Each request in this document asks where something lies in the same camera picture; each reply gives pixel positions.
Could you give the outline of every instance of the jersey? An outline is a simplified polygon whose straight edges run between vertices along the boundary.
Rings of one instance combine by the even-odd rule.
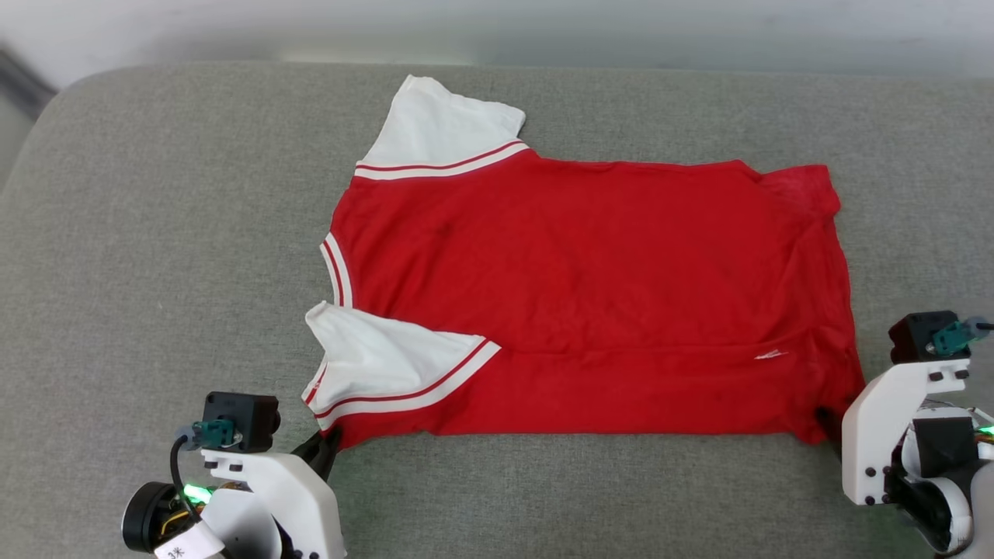
[[[820,441],[864,386],[828,169],[550,159],[523,122],[404,82],[321,247],[320,426]]]

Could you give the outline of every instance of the white logo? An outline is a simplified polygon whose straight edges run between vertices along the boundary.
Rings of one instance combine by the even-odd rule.
[[[779,357],[780,355],[786,355],[787,352],[780,351],[779,349],[774,349],[769,353],[763,353],[762,355],[756,355],[754,359],[772,359],[773,357]]]

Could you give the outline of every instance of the yellow wire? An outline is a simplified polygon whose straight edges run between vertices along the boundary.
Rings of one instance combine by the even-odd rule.
[[[173,520],[179,520],[180,518],[183,518],[184,516],[189,516],[189,515],[190,515],[190,512],[188,512],[186,510],[181,510],[181,511],[177,512],[176,514],[173,514],[168,519],[166,519],[165,522],[162,523],[162,533],[159,534],[159,535],[160,536],[166,535],[166,528],[169,527],[169,524],[171,524],[173,522]]]

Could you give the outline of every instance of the gray table surface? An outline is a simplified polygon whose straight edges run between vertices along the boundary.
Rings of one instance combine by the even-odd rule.
[[[129,557],[119,521],[168,477],[211,390],[315,428],[304,312],[352,165],[408,72],[523,109],[539,153],[761,171],[826,163],[868,376],[908,312],[994,314],[994,83],[660,71],[209,63],[87,79],[0,193],[0,556]],[[659,258],[665,258],[661,251]],[[994,344],[963,402],[994,407]],[[184,461],[190,479],[206,480]],[[341,455],[350,557],[929,557],[788,435],[382,439]]]

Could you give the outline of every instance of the green light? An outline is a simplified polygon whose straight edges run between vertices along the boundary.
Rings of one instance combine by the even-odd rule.
[[[183,494],[194,504],[199,502],[207,504],[211,502],[211,491],[206,487],[197,487],[196,485],[187,483],[183,487]]]

